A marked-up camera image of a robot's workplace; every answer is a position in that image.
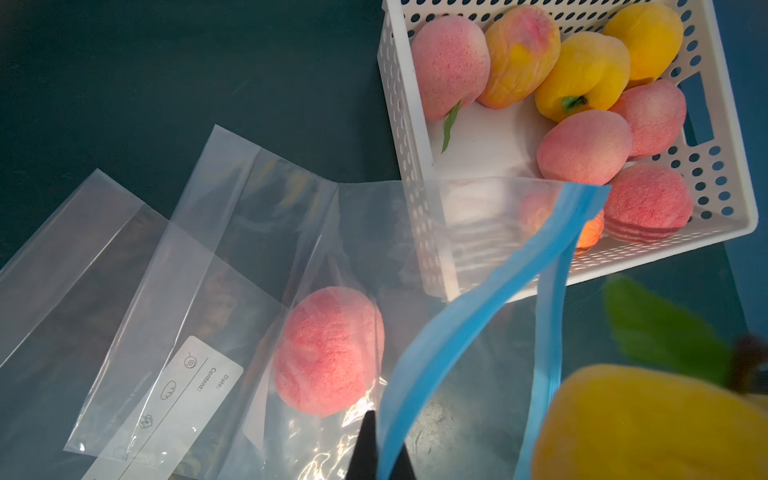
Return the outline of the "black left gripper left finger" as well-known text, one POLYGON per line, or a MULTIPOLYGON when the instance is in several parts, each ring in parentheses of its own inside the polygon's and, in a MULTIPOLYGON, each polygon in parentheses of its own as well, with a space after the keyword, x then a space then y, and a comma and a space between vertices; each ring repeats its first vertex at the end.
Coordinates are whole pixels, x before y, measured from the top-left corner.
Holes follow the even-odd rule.
POLYGON ((345 479, 376 480, 377 466, 376 412, 369 410, 363 417, 345 479))

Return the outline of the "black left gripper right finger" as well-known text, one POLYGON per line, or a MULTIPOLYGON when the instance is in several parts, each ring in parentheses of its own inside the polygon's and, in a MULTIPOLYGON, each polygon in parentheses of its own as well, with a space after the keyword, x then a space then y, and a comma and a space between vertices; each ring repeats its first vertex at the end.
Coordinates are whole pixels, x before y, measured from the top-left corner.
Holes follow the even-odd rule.
POLYGON ((402 446, 389 477, 390 480, 416 480, 408 450, 402 446))

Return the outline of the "pink peach with leaf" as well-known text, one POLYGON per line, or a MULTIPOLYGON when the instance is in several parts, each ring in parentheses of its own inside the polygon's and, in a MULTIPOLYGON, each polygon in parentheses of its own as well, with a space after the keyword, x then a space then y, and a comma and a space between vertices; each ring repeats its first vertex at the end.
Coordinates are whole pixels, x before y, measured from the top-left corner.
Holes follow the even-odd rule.
POLYGON ((319 289, 286 319, 272 364, 276 391, 302 413, 337 414, 373 385, 384 349, 383 318, 367 296, 348 287, 319 289))

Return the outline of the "clear zip-top bag blue zipper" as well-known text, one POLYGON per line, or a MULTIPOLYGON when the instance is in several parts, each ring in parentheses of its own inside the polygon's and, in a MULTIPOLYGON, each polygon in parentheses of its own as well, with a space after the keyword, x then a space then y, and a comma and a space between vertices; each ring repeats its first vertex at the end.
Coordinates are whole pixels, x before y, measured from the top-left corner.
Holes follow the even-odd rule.
POLYGON ((579 231, 605 203, 604 187, 536 180, 511 192, 497 178, 453 180, 444 236, 470 248, 492 226, 515 247, 484 280, 451 300, 426 292, 403 182, 337 183, 222 127, 214 127, 173 222, 205 243, 222 235, 241 200, 276 201, 300 239, 286 289, 287 313, 269 357, 265 479, 345 479, 365 413, 376 412, 377 479, 389 479, 403 445, 420 479, 527 479, 545 412, 559 386, 562 314, 579 231), (534 192, 557 193, 533 236, 520 207, 534 192), (327 417, 278 395, 273 359, 290 312, 331 286, 367 296, 385 333, 373 385, 327 417))

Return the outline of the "yellow red mango fruit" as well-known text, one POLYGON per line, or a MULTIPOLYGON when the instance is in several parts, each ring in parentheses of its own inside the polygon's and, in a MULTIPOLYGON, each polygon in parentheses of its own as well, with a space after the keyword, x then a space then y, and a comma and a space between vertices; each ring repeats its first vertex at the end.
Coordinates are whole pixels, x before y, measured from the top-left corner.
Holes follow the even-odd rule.
POLYGON ((767 361, 754 335, 732 345, 699 317, 625 276, 603 305, 626 363, 595 364, 555 393, 531 457, 535 479, 763 479, 767 361))

